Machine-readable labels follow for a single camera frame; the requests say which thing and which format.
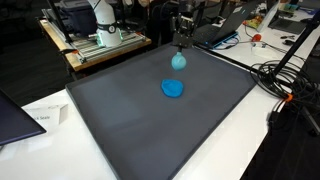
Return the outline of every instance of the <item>white paper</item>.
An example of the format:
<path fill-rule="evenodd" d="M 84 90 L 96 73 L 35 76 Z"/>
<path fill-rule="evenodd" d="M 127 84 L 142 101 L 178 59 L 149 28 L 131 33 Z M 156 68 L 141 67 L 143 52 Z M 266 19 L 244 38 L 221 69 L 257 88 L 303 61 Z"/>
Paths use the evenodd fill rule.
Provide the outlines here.
<path fill-rule="evenodd" d="M 25 109 L 47 132 L 51 133 L 60 124 L 60 110 L 65 106 L 53 105 L 48 107 Z"/>

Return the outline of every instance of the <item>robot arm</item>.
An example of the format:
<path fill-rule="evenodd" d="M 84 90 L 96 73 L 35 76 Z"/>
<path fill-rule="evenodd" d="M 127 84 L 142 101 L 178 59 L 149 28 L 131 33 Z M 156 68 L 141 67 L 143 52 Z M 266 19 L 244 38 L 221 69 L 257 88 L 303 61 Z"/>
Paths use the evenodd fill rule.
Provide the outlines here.
<path fill-rule="evenodd" d="M 179 16 L 173 18 L 173 45 L 178 46 L 178 51 L 182 48 L 189 48 L 193 44 L 193 35 L 202 18 L 205 7 L 203 0 L 180 0 Z M 198 10 L 195 20 L 194 12 Z"/>
<path fill-rule="evenodd" d="M 117 28 L 113 8 L 105 0 L 88 0 L 97 18 L 98 45 L 113 47 L 121 44 L 121 32 Z"/>

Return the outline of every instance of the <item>white table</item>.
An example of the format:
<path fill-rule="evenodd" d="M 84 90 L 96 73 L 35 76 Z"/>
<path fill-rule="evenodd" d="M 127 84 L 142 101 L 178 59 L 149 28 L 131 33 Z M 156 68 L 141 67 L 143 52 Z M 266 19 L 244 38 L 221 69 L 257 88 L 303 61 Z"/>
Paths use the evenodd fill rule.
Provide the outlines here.
<path fill-rule="evenodd" d="M 275 32 L 277 31 L 267 30 L 263 36 L 267 37 Z M 299 50 L 300 56 L 307 58 L 317 40 L 315 37 L 319 37 L 319 34 L 318 29 L 306 41 L 309 44 Z M 280 46 L 280 37 L 273 36 L 265 41 L 288 49 Z M 259 58 L 243 53 L 248 50 L 248 47 L 243 47 L 247 45 L 239 45 L 223 53 L 248 65 L 259 62 Z M 267 134 L 268 114 L 278 101 L 255 87 L 201 145 L 175 179 L 239 179 Z M 25 108 L 53 104 L 68 104 L 67 119 L 61 122 L 54 132 L 7 145 L 0 153 L 0 179 L 115 179 L 65 90 Z M 36 138 L 43 136 L 47 138 L 45 146 L 29 152 L 27 142 L 36 141 Z"/>
<path fill-rule="evenodd" d="M 300 21 L 301 19 L 311 18 L 311 17 L 312 16 L 308 15 L 307 13 L 305 13 L 303 11 L 296 11 L 295 17 L 291 18 L 290 20 Z M 276 29 L 270 29 L 270 28 L 267 28 L 266 30 L 264 30 L 261 33 L 258 33 L 255 29 L 252 29 L 252 28 L 247 27 L 246 29 L 247 29 L 247 32 L 249 35 L 254 36 L 255 34 L 261 34 L 262 41 L 264 41 L 270 45 L 273 45 L 277 48 L 284 49 L 284 50 L 289 50 L 290 46 L 284 45 L 282 43 L 284 41 L 284 39 L 280 39 L 280 37 L 294 35 L 291 33 L 279 31 Z M 240 42 L 251 40 L 251 38 L 248 35 L 246 35 L 246 33 L 245 33 L 245 26 L 244 25 L 241 25 L 237 31 L 238 31 L 240 39 L 241 39 Z M 302 57 L 304 59 L 307 59 L 313 46 L 315 45 L 315 43 L 318 40 L 319 35 L 320 35 L 320 28 L 317 28 L 316 30 L 314 30 L 311 33 L 309 38 L 301 45 L 301 47 L 295 53 L 295 55 Z M 281 60 L 283 58 L 283 56 L 285 55 L 284 53 L 280 53 L 270 47 L 267 47 L 267 48 L 272 50 L 274 53 L 276 53 L 278 55 L 278 57 L 280 57 L 278 60 Z M 257 55 L 253 55 L 251 43 L 240 43 L 237 46 L 230 48 L 228 50 L 215 50 L 215 52 L 222 54 L 224 56 L 227 56 L 227 57 L 234 59 L 236 61 L 239 61 L 245 65 L 248 65 L 248 66 L 252 66 L 255 63 L 264 63 L 266 61 L 271 60 L 270 58 L 263 58 L 263 57 L 260 57 Z M 300 67 L 303 65 L 303 61 L 297 57 L 291 58 L 291 60 L 289 62 L 291 62 L 295 65 L 298 65 Z"/>

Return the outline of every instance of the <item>blue ball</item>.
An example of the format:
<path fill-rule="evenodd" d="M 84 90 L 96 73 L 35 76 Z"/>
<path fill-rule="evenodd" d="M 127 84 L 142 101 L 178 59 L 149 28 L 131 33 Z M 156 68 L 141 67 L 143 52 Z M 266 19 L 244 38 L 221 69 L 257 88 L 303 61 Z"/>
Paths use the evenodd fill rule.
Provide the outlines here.
<path fill-rule="evenodd" d="M 181 52 L 177 52 L 177 54 L 174 55 L 171 60 L 171 65 L 174 70 L 177 70 L 177 71 L 182 70 L 187 65 L 186 58 L 182 56 Z"/>

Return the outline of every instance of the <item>floor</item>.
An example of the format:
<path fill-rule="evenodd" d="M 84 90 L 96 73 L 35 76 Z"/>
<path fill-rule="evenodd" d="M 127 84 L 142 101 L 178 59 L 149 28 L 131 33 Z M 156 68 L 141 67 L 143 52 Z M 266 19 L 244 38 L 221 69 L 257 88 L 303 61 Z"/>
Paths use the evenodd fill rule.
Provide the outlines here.
<path fill-rule="evenodd" d="M 0 55 L 0 88 L 20 106 L 72 81 L 56 47 L 45 38 L 7 46 Z"/>
<path fill-rule="evenodd" d="M 309 76 L 320 84 L 320 58 L 310 56 L 306 64 Z M 320 125 L 319 115 L 316 120 Z M 319 179 L 320 136 L 312 136 L 310 130 L 301 115 L 283 108 L 241 180 Z"/>

